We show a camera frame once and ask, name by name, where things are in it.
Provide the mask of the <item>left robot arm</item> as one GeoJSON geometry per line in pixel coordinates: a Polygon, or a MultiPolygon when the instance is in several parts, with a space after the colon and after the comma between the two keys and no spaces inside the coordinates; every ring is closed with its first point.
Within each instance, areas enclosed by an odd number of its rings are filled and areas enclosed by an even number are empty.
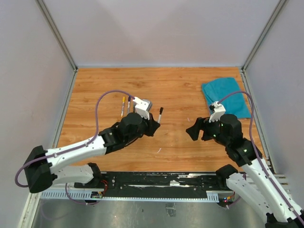
{"type": "Polygon", "coordinates": [[[71,179],[63,172],[73,163],[121,150],[144,135],[154,136],[159,127],[152,115],[145,119],[138,113],[129,113],[87,140],[47,150],[36,146],[24,163],[29,191],[39,193],[53,185],[69,183],[71,179]]]}

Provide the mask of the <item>white marker blue end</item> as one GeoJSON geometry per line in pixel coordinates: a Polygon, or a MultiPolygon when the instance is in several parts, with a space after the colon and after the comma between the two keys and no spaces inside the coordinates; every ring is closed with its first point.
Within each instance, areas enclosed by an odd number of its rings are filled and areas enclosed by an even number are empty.
{"type": "Polygon", "coordinates": [[[127,115],[130,113],[131,97],[128,97],[127,115]]]}

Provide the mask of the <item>white marker black tip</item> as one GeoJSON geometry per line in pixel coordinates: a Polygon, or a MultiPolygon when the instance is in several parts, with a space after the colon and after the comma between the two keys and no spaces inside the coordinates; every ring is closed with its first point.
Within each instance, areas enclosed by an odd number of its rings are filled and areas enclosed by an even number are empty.
{"type": "Polygon", "coordinates": [[[158,117],[158,123],[160,124],[160,121],[161,121],[161,117],[162,117],[162,114],[159,114],[159,117],[158,117]]]}

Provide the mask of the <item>yellow capped white marker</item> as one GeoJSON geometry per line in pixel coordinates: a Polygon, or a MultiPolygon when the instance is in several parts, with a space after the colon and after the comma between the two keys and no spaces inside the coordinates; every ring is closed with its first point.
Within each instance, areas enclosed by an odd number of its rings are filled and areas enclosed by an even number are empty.
{"type": "Polygon", "coordinates": [[[122,110],[121,110],[121,117],[124,116],[124,107],[125,107],[125,96],[122,98],[122,110]]]}

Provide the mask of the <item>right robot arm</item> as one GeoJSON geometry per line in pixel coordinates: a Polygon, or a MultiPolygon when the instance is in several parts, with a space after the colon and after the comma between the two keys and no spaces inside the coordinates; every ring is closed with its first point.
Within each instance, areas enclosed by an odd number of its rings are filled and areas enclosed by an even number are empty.
{"type": "Polygon", "coordinates": [[[186,129],[192,140],[213,139],[225,147],[229,158],[253,181],[253,185],[230,164],[216,171],[215,184],[220,190],[230,189],[260,216],[266,228],[302,228],[304,210],[288,195],[267,166],[255,144],[242,133],[241,122],[235,115],[225,114],[218,121],[197,118],[186,129]]]}

